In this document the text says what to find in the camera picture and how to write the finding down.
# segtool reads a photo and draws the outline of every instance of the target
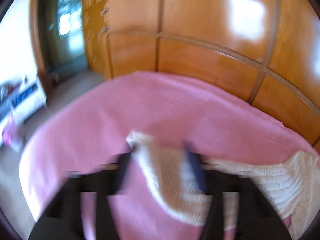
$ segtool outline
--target wooden cabinet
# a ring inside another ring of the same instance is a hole
[[[111,31],[156,32],[160,0],[109,0]]]
[[[156,37],[111,34],[109,38],[113,77],[156,70]]]
[[[252,104],[301,134],[311,144],[320,135],[320,115],[283,84],[266,76]]]
[[[194,37],[263,62],[275,0],[164,0],[163,31]]]
[[[110,73],[105,72],[108,58],[106,34],[103,32],[108,26],[108,17],[101,15],[107,7],[108,0],[82,0],[84,41],[89,68],[103,73],[109,79]]]
[[[258,70],[196,45],[161,39],[159,71],[207,81],[247,100]]]
[[[320,153],[320,141],[315,145],[315,149]]]
[[[281,0],[270,68],[320,107],[320,20],[308,0]]]

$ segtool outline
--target window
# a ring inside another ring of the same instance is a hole
[[[81,29],[81,0],[57,0],[57,14],[59,19],[59,36]]]

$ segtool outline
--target blurry object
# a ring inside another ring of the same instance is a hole
[[[5,83],[3,85],[0,86],[0,103],[4,100],[6,100],[6,98],[15,90],[19,87],[19,85],[21,84],[21,82],[19,83]]]
[[[212,158],[207,159],[200,170],[195,168],[201,160],[188,152],[193,151],[191,147],[184,152],[161,147],[152,136],[134,131],[129,133],[127,142],[137,146],[134,157],[154,200],[170,216],[184,223],[203,226],[207,219],[211,202],[208,191],[213,183],[208,183],[204,170],[251,178],[267,200],[276,203],[274,209],[281,219],[291,216],[289,232],[293,239],[298,239],[306,231],[320,208],[317,198],[320,167],[316,154],[298,151],[286,162],[274,165],[251,165]],[[238,210],[235,192],[225,192],[223,210],[224,229],[235,228]]]
[[[82,0],[82,4],[83,32],[89,68],[105,74],[106,79],[110,79],[109,72],[105,72],[105,66],[109,61],[105,51],[107,33],[103,33],[105,26],[109,25],[108,0]]]
[[[0,207],[0,235],[1,240],[22,240],[20,235],[14,230],[9,220]]]
[[[15,123],[13,114],[9,116],[7,125],[2,131],[2,140],[5,145],[9,146],[15,152],[21,152],[23,147],[23,135]]]
[[[51,84],[87,69],[82,0],[38,0],[37,19],[44,68],[49,77],[54,76],[49,78]]]
[[[68,178],[37,220],[29,240],[89,239],[84,233],[82,223],[80,196],[82,192],[96,192],[96,239],[120,239],[110,211],[109,198],[106,197],[121,193],[131,152],[120,155],[116,164],[106,164],[102,171],[87,175],[74,174]],[[208,216],[202,228],[200,240],[226,239],[224,237],[223,194],[230,190],[239,192],[235,240],[252,240],[256,239],[257,235],[260,240],[291,240],[288,230],[271,203],[250,179],[215,170],[204,172],[207,175],[206,183],[209,186],[206,195],[210,198],[211,205],[210,209],[206,210]]]
[[[39,78],[30,82],[28,78],[23,77],[20,85],[15,86],[15,89],[0,102],[0,133],[2,134],[5,129],[8,131],[13,129],[7,127],[11,117],[15,125],[19,126],[36,110],[45,105],[46,100]]]
[[[216,86],[167,73],[136,72],[105,82],[83,95],[40,127],[29,141],[19,174],[35,220],[67,171],[90,173],[113,158],[114,153],[123,152],[124,132],[132,127],[148,131],[163,145],[179,148],[181,141],[187,139],[212,158],[244,163],[283,163],[299,150],[315,152],[297,133]],[[125,214],[120,215],[119,222],[127,225],[121,233],[134,231],[140,239],[148,239],[151,234],[145,228],[153,228],[153,240],[171,239],[175,234],[179,239],[198,235],[198,228],[182,225],[159,208],[138,165],[132,168],[132,178],[139,188],[130,188],[129,202],[116,202],[119,214]],[[86,214],[93,207],[94,195],[89,197],[92,198],[84,199]],[[153,220],[148,224],[150,212]],[[153,227],[162,223],[169,226]],[[90,225],[85,229],[91,236],[94,220],[85,217],[84,224]]]
[[[81,30],[81,0],[57,0],[57,16],[59,19],[59,35]]]

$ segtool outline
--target floor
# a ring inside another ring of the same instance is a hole
[[[70,78],[74,73],[88,68],[87,57],[85,54],[72,59],[70,62],[60,64],[49,70],[49,74],[57,74],[59,81]]]
[[[22,130],[26,142],[51,116],[103,81],[102,75],[83,71],[56,87],[48,99],[47,107],[39,109],[24,123]],[[0,147],[0,206],[18,234],[23,239],[28,239],[35,221],[20,185],[20,157],[21,153],[15,153],[6,146]]]

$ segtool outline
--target pink bedsheet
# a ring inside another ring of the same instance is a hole
[[[205,82],[165,73],[136,72],[105,82],[44,124],[20,162],[20,181],[37,220],[67,171],[88,173],[124,152],[131,130],[161,144],[196,143],[198,152],[251,164],[315,152],[281,122]],[[126,195],[111,197],[121,239],[198,239],[201,228],[172,219],[153,200],[132,162]],[[94,194],[83,197],[84,229],[94,239]],[[226,234],[225,239],[232,239]]]

